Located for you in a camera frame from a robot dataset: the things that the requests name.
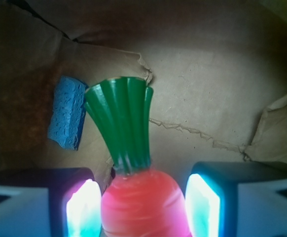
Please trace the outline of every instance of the blue sponge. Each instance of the blue sponge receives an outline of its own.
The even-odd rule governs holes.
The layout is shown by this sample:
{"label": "blue sponge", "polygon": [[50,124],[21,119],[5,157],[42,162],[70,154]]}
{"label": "blue sponge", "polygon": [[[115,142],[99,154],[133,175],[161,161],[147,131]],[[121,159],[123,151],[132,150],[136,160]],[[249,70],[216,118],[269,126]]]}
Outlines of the blue sponge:
{"label": "blue sponge", "polygon": [[53,116],[47,137],[64,149],[78,150],[85,118],[83,104],[87,87],[77,79],[61,76],[55,88]]}

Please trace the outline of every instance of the orange carrot body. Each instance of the orange carrot body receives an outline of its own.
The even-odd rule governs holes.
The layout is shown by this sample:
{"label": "orange carrot body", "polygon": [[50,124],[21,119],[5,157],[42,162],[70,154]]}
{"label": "orange carrot body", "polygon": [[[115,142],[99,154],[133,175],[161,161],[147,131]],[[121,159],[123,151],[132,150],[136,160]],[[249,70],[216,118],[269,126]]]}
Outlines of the orange carrot body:
{"label": "orange carrot body", "polygon": [[102,198],[102,222],[108,236],[191,236],[181,189],[154,169],[115,177]]}

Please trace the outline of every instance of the cyan light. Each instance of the cyan light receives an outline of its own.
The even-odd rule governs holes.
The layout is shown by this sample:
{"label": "cyan light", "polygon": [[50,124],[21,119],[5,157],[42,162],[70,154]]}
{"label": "cyan light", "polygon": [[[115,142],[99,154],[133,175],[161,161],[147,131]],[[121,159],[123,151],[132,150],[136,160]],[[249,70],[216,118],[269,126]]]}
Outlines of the cyan light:
{"label": "cyan light", "polygon": [[199,174],[189,176],[185,207],[194,237],[218,237],[220,197]]}
{"label": "cyan light", "polygon": [[70,237],[97,237],[101,232],[101,191],[98,183],[88,179],[67,202]]}

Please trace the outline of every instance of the brown paper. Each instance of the brown paper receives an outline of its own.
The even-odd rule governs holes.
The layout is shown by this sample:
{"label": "brown paper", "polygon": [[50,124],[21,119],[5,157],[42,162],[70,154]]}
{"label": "brown paper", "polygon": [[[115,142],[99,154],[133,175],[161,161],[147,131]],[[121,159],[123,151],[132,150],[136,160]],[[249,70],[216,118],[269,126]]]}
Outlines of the brown paper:
{"label": "brown paper", "polygon": [[257,161],[287,163],[287,95],[266,107],[245,153]]}
{"label": "brown paper", "polygon": [[73,42],[29,13],[0,5],[0,169],[86,166],[103,191],[112,160],[89,115],[77,152],[47,139],[61,75],[90,86],[122,75],[152,79],[138,53]]}

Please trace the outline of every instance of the torn paper edge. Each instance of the torn paper edge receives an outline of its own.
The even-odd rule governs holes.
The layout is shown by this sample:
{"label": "torn paper edge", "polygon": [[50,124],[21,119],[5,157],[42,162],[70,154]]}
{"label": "torn paper edge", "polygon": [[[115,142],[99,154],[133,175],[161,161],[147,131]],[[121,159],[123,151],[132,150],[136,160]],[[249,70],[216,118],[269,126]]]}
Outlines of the torn paper edge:
{"label": "torn paper edge", "polygon": [[212,139],[212,143],[213,143],[213,148],[219,148],[219,149],[226,149],[228,151],[233,151],[233,152],[237,152],[237,153],[243,153],[245,146],[238,146],[238,145],[234,145],[232,143],[229,142],[223,142],[223,141],[219,141],[216,140],[213,136],[208,135],[205,132],[202,132],[196,128],[190,128],[190,127],[186,127],[184,125],[181,125],[180,123],[164,123],[162,121],[156,120],[156,119],[149,119],[150,123],[153,123],[155,125],[157,125],[158,127],[163,126],[165,129],[175,129],[178,130],[180,132],[183,132],[184,130],[189,132],[189,133],[195,133],[195,134],[199,134],[200,137],[206,141]]}
{"label": "torn paper edge", "polygon": [[126,50],[121,50],[121,49],[116,49],[116,48],[110,48],[110,49],[114,49],[117,50],[119,52],[124,52],[127,54],[132,54],[132,55],[137,55],[139,56],[139,59],[137,59],[137,62],[139,63],[139,65],[141,65],[143,68],[145,68],[147,70],[147,73],[144,74],[144,72],[141,75],[141,78],[143,78],[147,84],[149,84],[153,78],[153,74],[152,74],[152,70],[151,68],[148,66],[148,64],[145,62],[145,60],[143,59],[142,55],[140,53],[136,53],[136,52],[132,52],[132,51],[126,51]]}
{"label": "torn paper edge", "polygon": [[254,136],[250,146],[254,146],[256,143],[258,143],[261,140],[262,134],[264,132],[266,119],[268,117],[269,112],[281,109],[281,108],[285,107],[286,105],[287,105],[287,95],[285,95],[284,97],[276,100],[275,102],[273,102],[272,104],[270,104],[269,106],[267,106],[263,110],[261,119],[259,121],[259,124],[258,124],[256,132],[255,132],[255,136]]}

